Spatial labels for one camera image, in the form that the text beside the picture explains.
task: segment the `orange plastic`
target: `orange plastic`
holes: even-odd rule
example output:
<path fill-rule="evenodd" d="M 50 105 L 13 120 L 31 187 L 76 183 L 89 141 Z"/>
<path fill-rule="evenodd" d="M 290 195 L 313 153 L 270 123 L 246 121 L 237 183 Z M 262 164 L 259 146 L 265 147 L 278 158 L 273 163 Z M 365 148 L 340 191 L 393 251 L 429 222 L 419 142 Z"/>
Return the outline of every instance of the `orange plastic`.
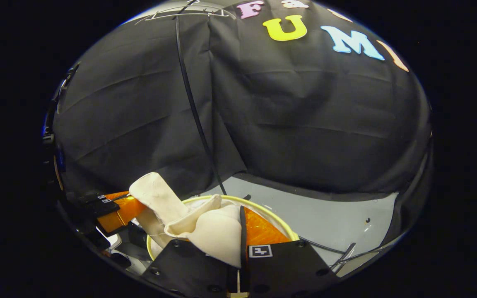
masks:
<path fill-rule="evenodd" d="M 246 214 L 246 245 L 273 245 L 290 242 L 280 230 L 259 214 L 244 207 Z"/>
<path fill-rule="evenodd" d="M 127 191 L 116 192 L 115 194 L 106 195 L 106 198 L 114 200 L 115 198 L 125 196 L 127 194 Z M 128 223 L 137 215 L 139 215 L 146 207 L 139 202 L 139 200 L 132 196 L 117 199 L 114 202 L 119 205 L 119 210 L 97 218 L 102 228 L 104 228 L 104 230 L 106 230 L 108 233 L 113 232 L 122 226 L 128 225 Z"/>

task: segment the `letter u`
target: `letter u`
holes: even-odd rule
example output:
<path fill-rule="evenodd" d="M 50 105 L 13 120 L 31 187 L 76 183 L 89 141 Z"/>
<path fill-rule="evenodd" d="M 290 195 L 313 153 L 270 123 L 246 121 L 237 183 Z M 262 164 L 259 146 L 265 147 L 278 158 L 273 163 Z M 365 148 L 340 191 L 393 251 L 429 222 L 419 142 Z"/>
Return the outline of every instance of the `letter u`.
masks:
<path fill-rule="evenodd" d="M 298 39 L 306 34 L 306 26 L 301 21 L 301 15 L 289 15 L 285 19 L 292 22 L 296 30 L 293 32 L 283 32 L 281 28 L 281 19 L 270 19 L 269 21 L 265 21 L 263 26 L 268 29 L 268 34 L 273 40 L 277 41 L 287 41 L 292 39 Z"/>

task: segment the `gray surface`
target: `gray surface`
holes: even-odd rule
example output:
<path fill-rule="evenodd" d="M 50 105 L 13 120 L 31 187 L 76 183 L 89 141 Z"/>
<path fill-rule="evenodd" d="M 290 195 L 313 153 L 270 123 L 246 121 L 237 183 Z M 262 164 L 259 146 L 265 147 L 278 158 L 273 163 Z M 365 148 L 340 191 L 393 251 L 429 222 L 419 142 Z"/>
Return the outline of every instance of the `gray surface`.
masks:
<path fill-rule="evenodd" d="M 345 263 L 345 266 L 341 268 L 341 270 L 336 274 L 338 277 L 343 277 L 344 275 L 350 273 L 351 271 L 356 270 L 358 267 L 362 266 L 369 260 L 371 260 L 374 256 L 378 255 L 379 252 L 369 253 L 367 255 L 363 255 L 359 258 L 356 258 L 350 262 Z"/>
<path fill-rule="evenodd" d="M 289 194 L 233 177 L 224 181 L 224 187 L 230 196 L 243 198 L 251 195 L 250 201 L 270 209 L 294 232 L 308 240 L 341 251 L 345 251 L 352 242 L 356 243 L 352 255 L 380 245 L 390 227 L 397 196 L 394 193 L 386 198 L 364 202 L 330 202 Z M 213 194 L 222 194 L 222 191 L 216 187 L 200 195 Z M 329 265 L 340 257 L 338 253 L 317 247 L 314 249 Z"/>

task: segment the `blue letter m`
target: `blue letter m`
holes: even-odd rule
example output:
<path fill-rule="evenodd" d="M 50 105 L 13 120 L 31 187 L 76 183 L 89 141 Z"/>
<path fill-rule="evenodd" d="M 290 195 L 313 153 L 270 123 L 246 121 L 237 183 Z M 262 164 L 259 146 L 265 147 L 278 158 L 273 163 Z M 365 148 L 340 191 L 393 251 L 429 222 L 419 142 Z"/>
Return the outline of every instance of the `blue letter m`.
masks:
<path fill-rule="evenodd" d="M 351 36 L 343 33 L 340 29 L 332 26 L 321 26 L 321 28 L 329 32 L 332 40 L 335 42 L 333 49 L 341 53 L 350 53 L 351 49 L 346 46 L 350 46 L 356 53 L 361 52 L 361 48 L 364 48 L 364 54 L 371 58 L 378 60 L 385 60 L 382 55 L 373 47 L 371 42 L 367 39 L 365 34 L 351 30 Z"/>

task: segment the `black cloth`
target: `black cloth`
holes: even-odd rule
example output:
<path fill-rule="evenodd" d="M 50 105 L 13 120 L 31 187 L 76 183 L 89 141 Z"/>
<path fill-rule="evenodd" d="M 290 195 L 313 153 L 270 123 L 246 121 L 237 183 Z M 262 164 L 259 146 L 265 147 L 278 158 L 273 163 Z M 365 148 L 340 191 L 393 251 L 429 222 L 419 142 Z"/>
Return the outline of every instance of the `black cloth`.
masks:
<path fill-rule="evenodd" d="M 180 17 L 190 85 L 218 171 L 223 180 L 247 172 L 322 192 L 398 191 L 428 144 L 424 91 L 379 36 L 305 4 L 265 1 L 247 19 L 236 5 L 225 8 L 236 19 Z M 290 32 L 284 17 L 292 14 L 303 16 L 307 34 L 271 39 L 263 22 L 278 17 Z M 217 183 L 189 108 L 175 21 L 140 20 L 119 26 L 79 60 L 55 116 L 64 183 L 76 192 L 114 192 L 154 171 L 187 198 Z M 334 51 L 321 25 L 362 32 L 385 60 Z"/>

